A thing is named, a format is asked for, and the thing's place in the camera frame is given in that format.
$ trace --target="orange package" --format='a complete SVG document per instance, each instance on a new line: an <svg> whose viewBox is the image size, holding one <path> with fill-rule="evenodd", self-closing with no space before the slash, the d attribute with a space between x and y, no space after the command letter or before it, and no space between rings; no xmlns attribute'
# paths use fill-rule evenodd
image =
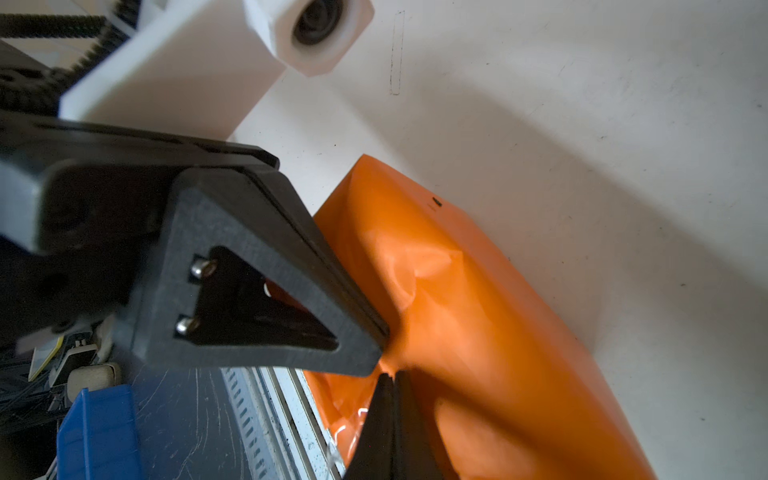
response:
<svg viewBox="0 0 768 480"><path fill-rule="evenodd" d="M306 372L347 465L377 376L406 369L446 478L655 478L590 353L463 211L363 156L315 221L391 331L369 377Z"/></svg>

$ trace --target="orange plastic bag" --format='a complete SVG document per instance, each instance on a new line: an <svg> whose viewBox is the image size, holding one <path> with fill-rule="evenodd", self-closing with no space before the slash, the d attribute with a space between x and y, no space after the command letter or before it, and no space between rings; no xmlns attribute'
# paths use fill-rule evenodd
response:
<svg viewBox="0 0 768 480"><path fill-rule="evenodd" d="M391 329L371 376L306 373L346 464L376 377L407 369L446 478L654 478L589 352L464 212L363 156L315 220Z"/></svg>

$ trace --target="black cable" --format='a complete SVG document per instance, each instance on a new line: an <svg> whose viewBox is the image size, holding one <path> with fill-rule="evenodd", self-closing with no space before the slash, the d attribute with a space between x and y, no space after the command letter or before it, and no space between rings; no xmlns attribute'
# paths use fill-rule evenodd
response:
<svg viewBox="0 0 768 480"><path fill-rule="evenodd" d="M114 15L136 28L141 0L119 0ZM56 116L58 101L73 84L117 50L128 36L106 21L96 45L69 69L52 68L44 72L0 70L0 109L29 114Z"/></svg>
<svg viewBox="0 0 768 480"><path fill-rule="evenodd" d="M95 38L105 17L0 14L0 38Z"/></svg>

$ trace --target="metal screw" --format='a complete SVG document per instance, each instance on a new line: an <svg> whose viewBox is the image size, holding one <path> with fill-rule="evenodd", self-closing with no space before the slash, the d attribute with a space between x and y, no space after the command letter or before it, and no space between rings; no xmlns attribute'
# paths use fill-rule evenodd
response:
<svg viewBox="0 0 768 480"><path fill-rule="evenodd" d="M187 335L188 333L193 332L198 326L200 326L200 320L193 316L185 316L183 319L176 322L176 332L179 335Z"/></svg>
<svg viewBox="0 0 768 480"><path fill-rule="evenodd" d="M190 267L190 273L198 280L208 278L216 271L218 262L216 260L208 260L207 258L198 258L192 263Z"/></svg>

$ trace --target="blue container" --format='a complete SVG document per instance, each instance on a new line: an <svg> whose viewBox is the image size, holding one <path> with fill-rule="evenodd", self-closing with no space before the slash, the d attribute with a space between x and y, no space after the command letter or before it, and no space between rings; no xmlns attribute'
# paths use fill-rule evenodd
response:
<svg viewBox="0 0 768 480"><path fill-rule="evenodd" d="M131 387L83 389L56 435L56 455L60 480L141 480Z"/></svg>

